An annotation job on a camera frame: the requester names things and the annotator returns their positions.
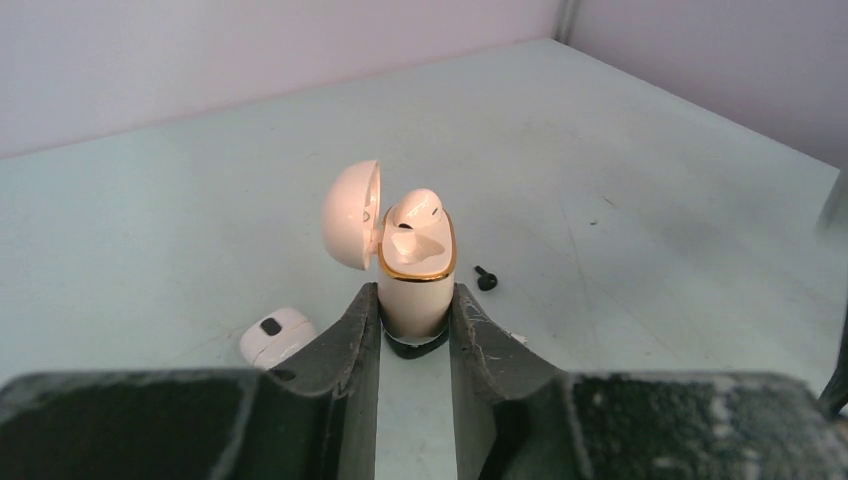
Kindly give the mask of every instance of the open case lid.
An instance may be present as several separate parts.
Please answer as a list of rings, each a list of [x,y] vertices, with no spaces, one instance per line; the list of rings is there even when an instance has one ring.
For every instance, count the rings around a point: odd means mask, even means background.
[[[321,214],[324,248],[339,263],[367,270],[376,251],[380,213],[380,164],[377,160],[347,167],[336,178]]]

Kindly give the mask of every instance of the earbud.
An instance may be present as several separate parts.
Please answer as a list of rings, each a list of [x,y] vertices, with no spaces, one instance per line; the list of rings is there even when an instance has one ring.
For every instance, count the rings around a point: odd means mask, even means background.
[[[432,190],[419,188],[395,205],[392,221],[396,227],[416,229],[442,219],[442,201]]]
[[[483,270],[483,267],[479,265],[474,267],[474,271],[480,274],[480,277],[477,279],[477,286],[480,287],[480,290],[488,292],[498,286],[498,277],[494,273]]]

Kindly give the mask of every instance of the black screw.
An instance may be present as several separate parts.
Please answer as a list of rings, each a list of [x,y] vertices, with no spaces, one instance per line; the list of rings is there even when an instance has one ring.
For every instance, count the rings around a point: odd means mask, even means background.
[[[479,265],[474,267],[474,271],[480,274],[480,278],[477,279],[477,286],[480,287],[480,290],[488,292],[498,286],[498,277],[495,274],[483,270],[483,267]]]

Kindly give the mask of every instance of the white charging case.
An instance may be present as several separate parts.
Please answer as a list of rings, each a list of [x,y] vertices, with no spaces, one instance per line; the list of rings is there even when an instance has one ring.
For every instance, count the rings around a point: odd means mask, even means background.
[[[389,221],[391,207],[378,224],[380,181],[376,160],[354,164],[336,178],[322,211],[324,246],[336,261],[359,270],[367,270],[376,255],[383,327],[401,343],[428,343],[444,330],[453,298],[453,222],[442,211],[433,213],[439,221],[432,225],[400,228]]]

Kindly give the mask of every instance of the white table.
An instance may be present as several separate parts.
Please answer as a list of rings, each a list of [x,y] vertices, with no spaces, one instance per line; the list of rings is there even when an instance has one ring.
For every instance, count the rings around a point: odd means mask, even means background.
[[[240,366],[281,306],[327,328],[375,277],[324,253],[322,198],[370,158],[384,209],[440,194],[458,281],[496,273],[483,307],[561,368],[827,381],[836,170],[543,40],[0,162],[0,382]],[[447,353],[383,351],[379,479],[455,477]]]

